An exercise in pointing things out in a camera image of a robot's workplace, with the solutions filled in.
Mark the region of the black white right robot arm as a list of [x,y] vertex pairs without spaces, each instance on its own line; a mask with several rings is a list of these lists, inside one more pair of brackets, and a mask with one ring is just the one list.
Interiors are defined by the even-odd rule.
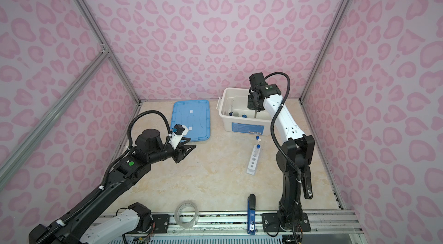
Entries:
[[301,196],[311,200],[313,187],[310,164],[315,140],[296,124],[286,106],[290,78],[283,72],[249,77],[248,109],[266,111],[271,117],[270,134],[277,148],[276,161],[283,173],[283,192],[276,214],[277,231],[291,231],[296,243],[302,240]]

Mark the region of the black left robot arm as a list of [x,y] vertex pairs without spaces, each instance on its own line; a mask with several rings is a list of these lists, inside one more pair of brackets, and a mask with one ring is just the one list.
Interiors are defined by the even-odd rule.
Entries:
[[[161,140],[157,129],[144,130],[136,140],[132,128],[142,117],[155,114],[162,118],[167,129],[166,140]],[[153,233],[155,220],[146,206],[135,202],[122,214],[99,226],[94,221],[121,195],[135,186],[151,171],[153,164],[172,158],[175,163],[184,160],[195,148],[186,136],[188,127],[171,127],[163,113],[148,110],[136,116],[127,129],[128,148],[114,160],[104,177],[85,199],[49,226],[36,226],[29,234],[31,244],[106,244],[120,235],[136,231]]]

